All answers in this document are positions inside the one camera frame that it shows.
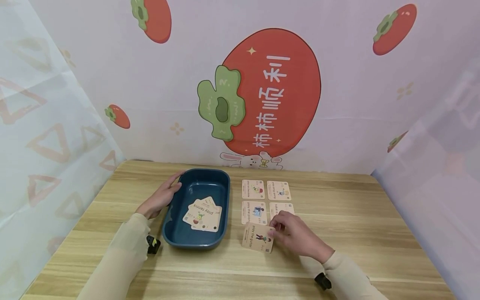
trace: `wooden table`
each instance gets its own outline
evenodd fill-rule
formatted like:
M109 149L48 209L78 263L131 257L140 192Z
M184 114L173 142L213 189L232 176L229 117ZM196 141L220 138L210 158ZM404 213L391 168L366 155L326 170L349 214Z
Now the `wooden table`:
M121 164L22 299L75 299L122 222L168 176L197 167ZM128 299L334 299L312 279L322 270L319 263L288 255L280 247L263 254L241 246L242 179L288 181L296 214L326 243L357 262L390 300L454 299L373 177L219 169L231 179L228 228L220 245L212 251L186 251L162 238L163 248L149 256ZM164 215L151 224L151 234L161 235Z

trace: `persimmon illustration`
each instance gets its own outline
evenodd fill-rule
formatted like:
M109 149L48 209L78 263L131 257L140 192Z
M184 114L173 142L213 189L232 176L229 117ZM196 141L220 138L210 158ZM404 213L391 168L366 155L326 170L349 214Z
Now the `persimmon illustration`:
M110 118L110 121L114 122L119 127L124 129L130 128L130 119L128 119L127 114L123 111L123 109L119 108L115 104L110 104L105 109L105 114Z
M152 41L163 44L170 38L172 16L167 0L131 0L138 26Z
M320 100L317 59L295 33L260 30L240 42L215 73L199 83L201 117L212 136L235 153L287 153L307 131Z
M390 142L390 144L388 145L387 153L390 153L390 151L392 151L393 148L395 148L395 146L403 139L403 137L405 136L405 134L407 134L407 132L404 132L401 136L396 137Z
M417 18L417 7L407 4L384 17L373 37L373 52L385 55L407 36Z

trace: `dark teal tray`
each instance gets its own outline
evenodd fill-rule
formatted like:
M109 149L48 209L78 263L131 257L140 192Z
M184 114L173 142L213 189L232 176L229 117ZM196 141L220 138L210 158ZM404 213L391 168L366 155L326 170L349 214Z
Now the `dark teal tray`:
M182 187L173 196L163 222L162 235L167 243L186 249L211 249L216 247L227 231L230 177L221 170L190 169L179 179ZM213 197L222 207L218 232L192 230L182 219L188 206L196 199Z

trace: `beige sleeve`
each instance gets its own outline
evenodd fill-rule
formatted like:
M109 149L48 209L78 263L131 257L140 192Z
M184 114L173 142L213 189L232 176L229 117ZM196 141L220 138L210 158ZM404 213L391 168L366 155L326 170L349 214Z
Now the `beige sleeve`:
M125 299L130 283L147 259L149 231L147 219L141 214L133 214L123 223L77 299Z
M324 264L325 275L332 283L338 300L387 300L349 257L335 251Z

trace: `left hand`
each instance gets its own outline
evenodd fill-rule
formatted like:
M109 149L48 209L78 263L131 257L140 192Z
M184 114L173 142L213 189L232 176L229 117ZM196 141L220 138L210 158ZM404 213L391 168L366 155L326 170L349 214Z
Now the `left hand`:
M167 206L172 201L173 194L180 189L181 182L178 182L174 186L172 186L172 184L183 173L185 173L184 170L179 171L172 175L167 181L162 183L162 185L160 185L153 195L145 200L145 202L140 204L135 212L144 215L147 219L158 216L162 208Z

